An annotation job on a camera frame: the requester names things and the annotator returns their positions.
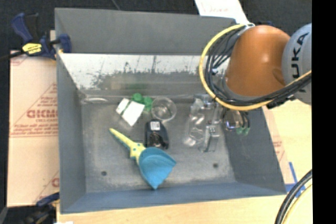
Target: blue plastic scoop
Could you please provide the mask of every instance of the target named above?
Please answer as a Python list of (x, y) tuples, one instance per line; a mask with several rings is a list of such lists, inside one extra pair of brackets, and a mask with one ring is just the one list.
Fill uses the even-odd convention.
[(158, 186), (168, 177), (176, 161), (165, 151), (156, 148), (146, 148), (142, 143), (136, 143), (128, 137), (110, 128), (110, 132), (130, 150), (130, 157), (136, 160), (143, 179), (153, 188)]

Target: clear plastic object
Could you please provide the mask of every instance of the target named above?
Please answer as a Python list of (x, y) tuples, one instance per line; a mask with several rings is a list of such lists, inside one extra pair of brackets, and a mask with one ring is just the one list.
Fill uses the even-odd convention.
[(201, 152), (215, 151), (220, 136), (222, 107), (207, 94), (196, 95), (190, 106), (183, 144)]

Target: cardboard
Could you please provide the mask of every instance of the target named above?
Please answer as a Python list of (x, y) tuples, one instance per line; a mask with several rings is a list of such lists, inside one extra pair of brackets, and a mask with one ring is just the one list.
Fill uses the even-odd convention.
[(10, 62), (7, 206), (29, 206), (59, 191), (56, 62)]

